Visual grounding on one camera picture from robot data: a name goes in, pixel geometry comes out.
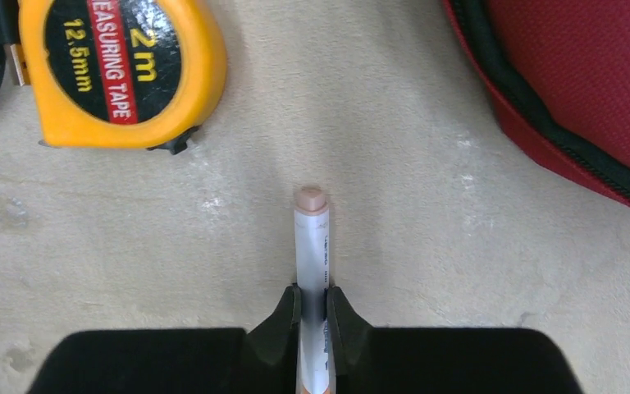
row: white pen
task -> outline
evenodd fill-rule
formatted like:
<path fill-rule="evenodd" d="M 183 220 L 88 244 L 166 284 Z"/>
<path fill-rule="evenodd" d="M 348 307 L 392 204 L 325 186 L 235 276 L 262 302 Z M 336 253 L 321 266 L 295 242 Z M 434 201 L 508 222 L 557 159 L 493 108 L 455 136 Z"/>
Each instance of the white pen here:
<path fill-rule="evenodd" d="M 296 193 L 296 281 L 303 299 L 299 336 L 301 394 L 330 392 L 325 295 L 330 286 L 330 209 L 315 188 Z"/>

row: measuring tape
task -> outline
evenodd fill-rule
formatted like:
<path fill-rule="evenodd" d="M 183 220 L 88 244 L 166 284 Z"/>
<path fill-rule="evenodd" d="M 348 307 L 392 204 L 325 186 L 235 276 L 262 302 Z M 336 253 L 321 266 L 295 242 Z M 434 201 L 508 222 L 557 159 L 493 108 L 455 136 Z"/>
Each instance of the measuring tape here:
<path fill-rule="evenodd" d="M 186 147 L 226 80 L 201 0 L 25 0 L 20 32 L 44 142 Z"/>

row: concrete floor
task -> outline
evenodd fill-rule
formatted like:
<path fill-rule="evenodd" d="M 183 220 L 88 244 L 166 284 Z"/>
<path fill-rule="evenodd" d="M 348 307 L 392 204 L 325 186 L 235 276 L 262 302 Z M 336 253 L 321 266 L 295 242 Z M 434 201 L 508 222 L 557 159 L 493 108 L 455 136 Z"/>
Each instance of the concrete floor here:
<path fill-rule="evenodd" d="M 215 0 L 224 99 L 189 151 L 49 149 L 0 95 L 0 394 L 87 328 L 254 327 L 294 277 L 291 195 L 334 206 L 375 324 L 524 326 L 630 393 L 630 210 L 497 128 L 435 1 Z"/>

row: tape measure label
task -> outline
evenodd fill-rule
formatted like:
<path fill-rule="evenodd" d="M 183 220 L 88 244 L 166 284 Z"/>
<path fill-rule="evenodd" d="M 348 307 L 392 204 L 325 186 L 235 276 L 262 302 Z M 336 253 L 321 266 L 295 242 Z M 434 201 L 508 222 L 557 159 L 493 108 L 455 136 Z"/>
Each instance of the tape measure label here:
<path fill-rule="evenodd" d="M 45 45 L 62 89 L 111 123 L 158 115 L 180 83 L 177 34 L 154 0 L 54 0 Z"/>

